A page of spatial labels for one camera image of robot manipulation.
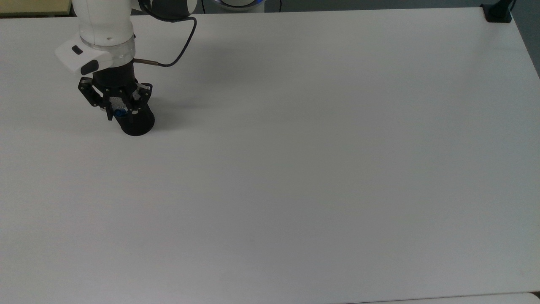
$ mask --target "black cable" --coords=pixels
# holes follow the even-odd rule
[[[193,21],[193,29],[191,29],[191,33],[190,33],[190,36],[187,38],[187,41],[186,41],[186,44],[184,45],[184,48],[182,49],[182,51],[180,52],[180,55],[178,55],[178,57],[176,57],[176,59],[169,63],[169,64],[164,64],[164,63],[159,63],[157,61],[150,61],[150,60],[144,60],[144,59],[134,59],[133,62],[136,62],[136,63],[144,63],[144,64],[151,64],[151,65],[158,65],[160,67],[165,67],[165,68],[168,68],[168,67],[172,67],[173,65],[175,65],[179,60],[180,58],[182,57],[182,55],[184,54],[184,52],[186,51],[187,49],[187,46],[190,44],[190,41],[191,41],[191,38],[193,37],[193,34],[195,34],[195,29],[197,28],[197,19],[195,17],[186,17],[186,18],[182,18],[182,19],[168,19],[168,18],[162,18],[156,14],[154,14],[148,7],[147,7],[147,4],[146,3],[143,3],[144,0],[139,0],[139,6],[142,10],[144,10],[148,15],[156,18],[157,20],[161,20],[161,21],[167,21],[167,22],[180,22],[180,21],[186,21],[186,20],[192,20]]]

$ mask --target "white table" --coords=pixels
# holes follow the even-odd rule
[[[0,20],[0,299],[329,304],[540,289],[540,81],[480,8],[197,16],[122,133]],[[191,29],[133,18],[139,58]]]
[[[538,304],[538,303],[540,303],[540,300],[530,293],[460,296],[457,298],[439,298],[439,299],[390,302],[390,304]]]

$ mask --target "blue component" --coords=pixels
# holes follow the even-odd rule
[[[114,115],[116,117],[124,116],[124,115],[126,115],[126,110],[124,110],[124,109],[116,109],[116,110],[114,110]]]

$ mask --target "white casing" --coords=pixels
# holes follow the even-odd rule
[[[77,46],[83,52],[77,54],[73,50],[74,46]],[[92,60],[96,60],[99,63],[98,70],[109,68],[113,64],[113,58],[110,52],[89,47],[83,43],[79,34],[75,34],[71,39],[60,45],[55,50],[55,54],[67,69],[77,76],[84,75],[80,69]]]
[[[139,1],[138,0],[131,0],[131,8],[134,10],[140,11]]]
[[[73,0],[79,34],[95,45],[111,47],[133,36],[131,0]]]
[[[187,10],[192,14],[197,7],[198,0],[187,0]]]

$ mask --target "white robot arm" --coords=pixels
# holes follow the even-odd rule
[[[196,5],[197,0],[73,0],[79,32],[55,54],[74,74],[93,74],[79,82],[79,90],[92,106],[105,110],[109,120],[115,117],[125,133],[145,134],[154,124],[147,105],[152,85],[138,83],[134,76],[131,9],[141,7],[163,21],[191,19],[195,22],[191,39],[197,21],[189,15]]]

